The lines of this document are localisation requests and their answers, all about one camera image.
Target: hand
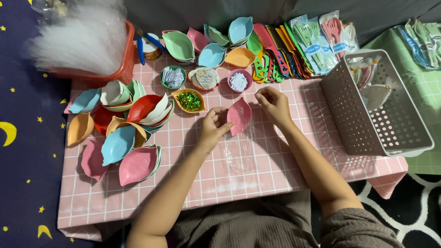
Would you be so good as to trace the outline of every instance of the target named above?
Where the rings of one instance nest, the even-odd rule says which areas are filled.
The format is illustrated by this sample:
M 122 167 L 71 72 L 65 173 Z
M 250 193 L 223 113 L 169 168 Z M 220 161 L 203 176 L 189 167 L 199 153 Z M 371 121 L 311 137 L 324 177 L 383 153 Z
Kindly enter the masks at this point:
M 267 86 L 259 89 L 254 96 L 272 124 L 280 129 L 293 124 L 289 112 L 288 97 L 285 94 Z
M 213 151 L 220 137 L 234 125 L 234 122 L 227 123 L 227 112 L 228 109 L 224 107 L 210 109 L 202 122 L 199 139 L 194 147 L 195 151 L 207 156 Z

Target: pink tablecloth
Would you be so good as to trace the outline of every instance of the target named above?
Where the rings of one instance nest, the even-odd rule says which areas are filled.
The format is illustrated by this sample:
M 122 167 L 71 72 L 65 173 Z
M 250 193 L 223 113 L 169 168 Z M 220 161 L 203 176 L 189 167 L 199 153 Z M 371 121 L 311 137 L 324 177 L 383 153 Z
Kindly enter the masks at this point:
M 163 58 L 145 66 L 135 65 L 133 78 L 140 81 L 147 94 L 170 95 L 173 90 L 165 88 L 159 74 L 166 66 L 174 64 L 170 58 Z M 196 65 L 184 67 L 186 71 Z M 281 132 L 269 123 L 263 111 L 256 104 L 254 93 L 262 87 L 272 86 L 289 98 L 291 116 L 294 122 L 320 153 L 347 180 L 368 179 L 385 199 L 389 198 L 396 184 L 407 171 L 404 158 L 347 156 L 339 134 L 330 115 L 319 79 L 285 80 L 280 84 L 253 83 L 246 94 L 234 94 L 226 82 L 233 68 L 228 64 L 217 69 L 221 86 L 211 91 L 199 91 L 204 97 L 206 108 L 230 107 L 244 97 L 253 107 L 254 138 L 248 144 L 249 154 L 238 158 L 249 158 L 245 169 L 231 168 L 225 162 L 223 149 L 214 149 L 201 167 L 196 180 L 187 195 L 183 209 L 197 208 L 239 199 L 299 191 L 306 187 L 302 174 L 289 151 Z M 83 89 L 74 83 L 72 93 Z M 187 81 L 183 88 L 193 88 Z M 155 186 L 169 175 L 170 168 L 179 164 L 193 148 L 198 135 L 200 114 L 184 113 L 178 107 L 168 124 L 152 135 L 148 143 L 162 146 L 162 161 L 153 177 L 140 183 L 120 186 L 118 165 L 111 168 L 101 181 L 89 178 L 81 168 L 84 141 L 73 147 L 66 147 L 63 178 L 61 182 L 58 228 L 68 237 L 101 240 L 93 226 L 95 223 L 133 218 L 139 205 L 154 191 Z M 94 131 L 89 139 L 104 139 Z

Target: green tablecloth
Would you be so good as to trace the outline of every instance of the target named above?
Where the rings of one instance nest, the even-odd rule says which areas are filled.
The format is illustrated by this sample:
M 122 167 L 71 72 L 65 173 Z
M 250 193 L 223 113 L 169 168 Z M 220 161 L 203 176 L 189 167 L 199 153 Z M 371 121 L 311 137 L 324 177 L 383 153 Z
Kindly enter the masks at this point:
M 441 71 L 417 65 L 395 26 L 363 48 L 387 51 L 435 142 L 435 148 L 406 158 L 409 173 L 441 175 Z

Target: perforated basket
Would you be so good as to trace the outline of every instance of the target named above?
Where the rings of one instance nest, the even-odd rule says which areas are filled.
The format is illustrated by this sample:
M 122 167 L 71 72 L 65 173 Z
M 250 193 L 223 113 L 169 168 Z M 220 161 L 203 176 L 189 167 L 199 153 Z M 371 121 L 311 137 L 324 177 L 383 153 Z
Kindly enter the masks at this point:
M 348 61 L 380 55 L 373 84 L 385 84 L 390 77 L 397 87 L 382 107 L 367 111 Z M 321 81 L 343 145 L 349 155 L 414 157 L 434 147 L 415 104 L 384 50 L 362 49 L 345 54 Z

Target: spool of wire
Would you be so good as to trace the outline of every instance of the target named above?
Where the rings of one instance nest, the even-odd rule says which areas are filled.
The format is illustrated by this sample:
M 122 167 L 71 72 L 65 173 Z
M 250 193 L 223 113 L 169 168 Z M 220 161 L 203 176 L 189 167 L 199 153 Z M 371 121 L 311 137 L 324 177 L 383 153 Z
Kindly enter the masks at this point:
M 155 38 L 159 42 L 159 37 L 148 33 L 151 37 Z M 145 36 L 142 36 L 142 42 L 144 43 L 142 46 L 142 50 L 144 53 L 144 58 L 148 61 L 157 61 L 158 59 L 162 58 L 162 50 L 158 48 L 155 44 L 147 40 Z

